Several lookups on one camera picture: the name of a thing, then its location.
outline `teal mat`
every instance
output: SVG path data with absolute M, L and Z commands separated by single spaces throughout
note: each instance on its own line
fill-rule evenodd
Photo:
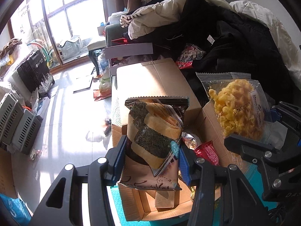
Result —
M 262 181 L 261 181 L 261 175 L 260 173 L 256 170 L 253 174 L 253 176 L 250 178 L 250 184 L 258 194 L 258 196 L 261 198 L 261 194 L 263 193 L 263 187 L 262 187 Z M 121 198 L 119 194 L 119 190 L 117 186 L 111 187 L 112 191 L 112 196 L 114 199 L 114 203 L 116 206 L 116 210 L 119 216 L 119 220 L 122 226 L 172 226 L 174 224 L 183 222 L 189 218 L 189 214 L 184 215 L 181 218 L 169 218 L 169 219 L 164 219 L 164 220 L 158 220 L 158 221 L 132 221 L 132 222 L 127 222 L 125 220 L 125 216 L 123 213 L 123 208 L 121 204 Z M 267 206 L 270 209 L 275 208 L 277 203 L 276 202 L 266 202 L 262 201 L 264 206 Z M 213 226 L 219 226 L 219 211 L 220 208 L 218 207 L 214 211 L 214 216 L 213 216 Z

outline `cardboard box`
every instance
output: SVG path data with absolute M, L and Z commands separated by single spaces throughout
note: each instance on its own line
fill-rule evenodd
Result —
M 17 198 L 11 168 L 11 154 L 0 148 L 0 193 Z
M 118 99 L 121 125 L 128 123 L 127 98 L 149 96 L 189 96 L 184 125 L 190 125 L 201 105 L 185 77 L 171 58 L 126 65 L 117 69 Z
M 189 96 L 190 106 L 184 115 L 184 125 L 189 126 L 201 141 L 212 140 L 221 166 L 235 162 L 231 152 L 224 146 L 221 127 L 211 103 L 202 109 L 186 79 L 172 59 L 163 59 L 129 65 L 117 70 L 118 99 L 122 127 L 112 125 L 113 147 L 117 146 L 121 135 L 126 135 L 129 110 L 124 101 L 139 96 Z M 137 190 L 119 184 L 122 206 L 127 221 L 153 221 L 181 216 L 192 209 L 191 191 L 179 180 L 181 191 L 175 193 L 174 208 L 156 208 L 154 190 Z M 215 191 L 215 199 L 220 197 L 220 189 Z
M 159 190 L 156 191 L 155 208 L 174 208 L 175 191 Z
M 191 117 L 190 112 L 193 110 L 187 110 L 185 114 Z M 191 117 L 192 121 L 189 126 L 194 130 L 194 133 L 200 137 L 202 142 L 208 142 L 212 140 L 212 144 L 219 156 L 219 164 L 223 167 L 227 167 L 229 164 L 235 164 L 232 160 L 231 152 L 229 152 L 224 146 L 224 137 L 222 135 L 221 127 L 216 119 L 214 108 L 211 103 L 205 105 L 205 107 L 199 112 L 198 115 Z M 118 127 L 118 132 L 122 135 L 126 135 L 126 125 L 122 128 Z M 118 144 L 116 138 L 113 136 L 113 146 Z M 246 166 L 240 164 L 242 172 L 246 171 Z M 127 221 L 153 221 L 166 219 L 191 212 L 192 201 L 190 198 L 191 192 L 189 188 L 179 180 L 181 191 L 175 194 L 175 207 L 170 208 L 156 208 L 155 207 L 155 193 L 154 190 L 137 190 L 126 187 L 122 184 L 118 184 L 122 207 L 124 215 Z M 220 188 L 215 191 L 215 200 L 220 197 Z
M 131 64 L 137 64 L 137 63 L 143 63 L 143 62 L 145 62 L 145 60 L 144 60 L 144 61 L 141 61 L 141 62 L 133 61 L 133 62 L 130 62 L 130 63 L 128 63 L 128 64 L 122 64 L 122 65 L 117 65 L 117 64 L 115 64 L 115 65 L 113 66 L 112 59 L 109 59 L 109 70 L 110 70 L 110 73 L 111 73 L 112 76 L 116 76 L 116 75 L 117 75 L 117 69 L 118 69 L 119 67 L 123 67 L 123 66 L 126 66 L 126 65 L 131 65 Z

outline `gray plastic crate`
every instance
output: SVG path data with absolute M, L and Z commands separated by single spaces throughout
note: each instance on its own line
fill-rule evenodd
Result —
M 23 116 L 22 106 L 11 94 L 6 93 L 0 102 L 0 141 L 11 144 L 14 132 Z
M 41 123 L 36 115 L 25 109 L 12 139 L 14 148 L 29 155 L 40 127 Z

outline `blue plastic bag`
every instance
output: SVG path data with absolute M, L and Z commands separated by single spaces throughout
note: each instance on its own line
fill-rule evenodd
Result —
M 3 194 L 0 194 L 0 199 L 16 223 L 18 223 L 20 226 L 28 226 L 31 220 L 31 215 L 29 214 L 27 207 L 22 200 L 13 199 Z

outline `window frame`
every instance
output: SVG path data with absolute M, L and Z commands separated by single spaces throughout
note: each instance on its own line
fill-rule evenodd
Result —
M 46 24 L 46 30 L 48 32 L 51 44 L 53 46 L 55 54 L 58 57 L 58 60 L 59 60 L 59 63 L 60 63 L 58 66 L 55 66 L 54 68 L 51 68 L 50 72 L 53 72 L 53 73 L 54 72 L 59 72 L 59 71 L 61 71 L 63 69 L 66 69 L 66 68 L 68 68 L 70 66 L 79 64 L 81 62 L 85 62 L 85 61 L 87 61 L 89 59 L 88 56 L 85 56 L 85 57 L 81 57 L 81 58 L 78 58 L 78 59 L 74 59 L 74 60 L 72 60 L 72 61 L 67 62 L 67 63 L 64 64 L 63 61 L 62 61 L 62 59 L 61 59 L 61 56 L 58 53 L 58 50 L 57 50 L 57 47 L 56 47 L 56 43 L 54 41 L 54 38 L 53 38 L 53 35 L 52 35 L 52 32 L 51 32 L 51 28 L 50 28 L 49 22 L 48 22 L 49 18 L 55 16 L 56 14 L 60 13 L 61 11 L 64 11 L 65 16 L 66 16 L 66 20 L 67 20 L 67 24 L 68 24 L 68 28 L 69 28 L 69 32 L 70 32 L 70 36 L 72 37 L 73 36 L 73 32 L 72 32 L 72 28 L 71 28 L 70 21 L 69 21 L 69 18 L 68 18 L 67 8 L 70 8 L 70 7 L 72 7 L 74 5 L 77 5 L 77 4 L 79 4 L 81 2 L 84 2 L 84 1 L 87 1 L 87 0 L 74 0 L 72 2 L 69 2 L 69 3 L 65 4 L 64 0 L 62 0 L 63 6 L 57 8 L 56 10 L 54 10 L 54 11 L 52 11 L 52 12 L 50 12 L 50 13 L 47 14 L 46 13 L 46 8 L 45 8 L 45 2 L 44 2 L 44 0 L 41 0 L 42 10 L 43 10 L 43 18 L 41 20 L 39 20 L 37 23 L 35 23 L 35 24 L 32 23 L 30 12 L 27 13 L 31 30 L 33 30 L 34 26 L 37 26 L 37 24 L 39 22 L 41 22 L 41 21 L 44 21 L 45 24 Z M 103 0 L 103 9 L 104 9 L 105 20 L 107 20 L 107 12 L 106 12 L 107 8 L 106 8 L 106 6 L 107 6 L 106 5 L 106 1 Z M 26 0 L 26 7 L 27 7 L 27 11 L 30 11 L 29 0 Z M 14 33 L 13 33 L 12 25 L 11 25 L 11 19 L 9 19 L 8 26 L 9 26 L 9 31 L 11 31 L 11 38 L 13 38 L 14 37 Z

